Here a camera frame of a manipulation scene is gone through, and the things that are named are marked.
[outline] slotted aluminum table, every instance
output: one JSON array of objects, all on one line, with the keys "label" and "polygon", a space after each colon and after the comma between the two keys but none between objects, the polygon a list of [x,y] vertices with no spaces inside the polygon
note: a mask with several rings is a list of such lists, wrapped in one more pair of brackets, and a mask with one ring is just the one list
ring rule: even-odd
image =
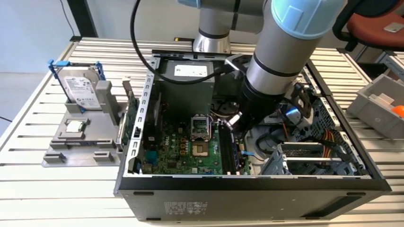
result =
[{"label": "slotted aluminum table", "polygon": [[404,52],[384,51],[376,62],[384,63],[398,78],[404,80]]},{"label": "slotted aluminum table", "polygon": [[[189,42],[140,42],[152,49],[190,51]],[[253,45],[233,44],[233,53],[252,54]],[[345,109],[369,79],[346,54],[317,48],[312,62]],[[142,89],[145,67],[128,40],[84,38],[72,42],[58,60],[101,61],[112,93],[126,100],[120,79],[130,76],[134,94]],[[121,198],[112,194],[117,167],[42,168],[40,163],[61,121],[65,96],[48,73],[0,138],[0,226],[148,226],[138,223]],[[348,118],[364,147],[392,186],[392,193],[330,221],[308,222],[154,222],[164,226],[404,226],[404,141],[389,141],[358,119]]]}]

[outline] hard drive label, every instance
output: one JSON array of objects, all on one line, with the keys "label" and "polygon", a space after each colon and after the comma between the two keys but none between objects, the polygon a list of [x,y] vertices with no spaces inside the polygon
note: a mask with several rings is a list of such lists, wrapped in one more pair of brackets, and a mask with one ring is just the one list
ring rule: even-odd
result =
[{"label": "hard drive label", "polygon": [[84,109],[100,108],[90,80],[84,77],[65,77],[64,81],[77,105]]}]

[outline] gray plastic tray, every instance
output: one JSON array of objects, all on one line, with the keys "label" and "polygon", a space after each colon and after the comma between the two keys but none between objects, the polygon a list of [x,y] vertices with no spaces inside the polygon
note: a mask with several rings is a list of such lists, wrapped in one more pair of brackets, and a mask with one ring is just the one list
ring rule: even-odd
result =
[{"label": "gray plastic tray", "polygon": [[380,75],[357,92],[348,107],[353,114],[386,138],[404,139],[404,119],[390,109],[404,105],[404,83]]}]

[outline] red chair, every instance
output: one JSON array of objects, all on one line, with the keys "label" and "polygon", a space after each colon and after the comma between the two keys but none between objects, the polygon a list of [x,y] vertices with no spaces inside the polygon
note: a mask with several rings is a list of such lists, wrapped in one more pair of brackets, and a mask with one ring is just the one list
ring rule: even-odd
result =
[{"label": "red chair", "polygon": [[[398,30],[404,18],[393,13],[402,3],[404,0],[348,0],[333,25],[334,36],[348,42],[346,51],[353,51],[357,43],[388,51],[404,51],[404,27]],[[342,32],[345,24],[348,33]]]}]

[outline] open computer tower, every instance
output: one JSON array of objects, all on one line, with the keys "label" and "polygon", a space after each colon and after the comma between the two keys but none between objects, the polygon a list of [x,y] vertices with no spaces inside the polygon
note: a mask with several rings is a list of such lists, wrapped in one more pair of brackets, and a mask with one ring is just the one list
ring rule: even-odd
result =
[{"label": "open computer tower", "polygon": [[[193,80],[228,56],[153,51],[149,62]],[[284,131],[276,112],[234,139],[222,119],[242,80],[233,72],[182,86],[146,73],[114,188],[138,220],[332,219],[390,191],[312,62],[296,80],[312,102],[301,129]],[[256,143],[265,133],[272,139]]]}]

